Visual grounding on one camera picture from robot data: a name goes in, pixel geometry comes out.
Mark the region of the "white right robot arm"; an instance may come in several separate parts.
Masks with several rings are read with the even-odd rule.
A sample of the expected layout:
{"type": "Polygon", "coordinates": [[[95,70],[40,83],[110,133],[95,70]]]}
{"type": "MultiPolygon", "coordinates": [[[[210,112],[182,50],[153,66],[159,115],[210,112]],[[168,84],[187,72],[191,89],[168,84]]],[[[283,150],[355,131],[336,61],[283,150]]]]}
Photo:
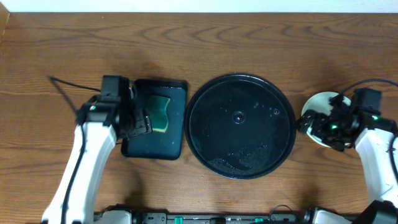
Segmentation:
{"type": "Polygon", "coordinates": [[[397,125],[381,117],[381,93],[358,89],[352,99],[321,92],[304,104],[298,130],[322,146],[361,159],[368,207],[354,223],[397,223],[397,125]]]}

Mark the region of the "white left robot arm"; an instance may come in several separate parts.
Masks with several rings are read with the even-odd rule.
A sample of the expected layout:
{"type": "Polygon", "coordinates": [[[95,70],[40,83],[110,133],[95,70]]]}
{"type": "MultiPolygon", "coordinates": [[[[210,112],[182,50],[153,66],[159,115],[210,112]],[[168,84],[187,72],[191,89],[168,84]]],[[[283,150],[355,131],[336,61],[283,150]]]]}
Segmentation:
{"type": "Polygon", "coordinates": [[[93,223],[104,167],[119,140],[113,125],[85,121],[75,128],[73,147],[60,185],[42,223],[93,223]]]}

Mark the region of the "mint plate with curved mark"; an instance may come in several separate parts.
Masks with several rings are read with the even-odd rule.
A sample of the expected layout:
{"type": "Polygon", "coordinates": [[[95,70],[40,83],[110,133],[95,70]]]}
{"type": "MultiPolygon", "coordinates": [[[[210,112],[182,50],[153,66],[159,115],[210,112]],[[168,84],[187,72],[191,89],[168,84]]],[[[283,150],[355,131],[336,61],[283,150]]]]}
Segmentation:
{"type": "MultiPolygon", "coordinates": [[[[315,110],[316,112],[330,115],[333,107],[329,104],[329,100],[330,100],[330,98],[333,98],[337,95],[338,95],[337,92],[332,92],[332,91],[324,91],[324,92],[317,93],[317,94],[313,95],[304,104],[304,106],[302,108],[301,116],[303,116],[307,110],[315,110]]],[[[349,106],[351,104],[351,100],[348,97],[344,96],[343,103],[349,106]]],[[[330,147],[330,146],[322,143],[322,140],[320,138],[312,135],[311,130],[312,130],[312,128],[309,127],[307,129],[306,134],[313,141],[315,141],[317,144],[319,144],[321,146],[330,147]]]]}

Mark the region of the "green yellow sponge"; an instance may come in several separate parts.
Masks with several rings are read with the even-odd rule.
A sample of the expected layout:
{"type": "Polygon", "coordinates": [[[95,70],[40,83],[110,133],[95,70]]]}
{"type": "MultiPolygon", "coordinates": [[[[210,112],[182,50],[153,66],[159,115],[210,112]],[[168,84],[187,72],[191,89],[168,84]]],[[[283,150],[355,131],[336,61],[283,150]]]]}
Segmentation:
{"type": "Polygon", "coordinates": [[[147,97],[147,110],[150,116],[152,130],[159,133],[165,133],[169,125],[167,116],[167,106],[170,98],[157,95],[147,97]]]}

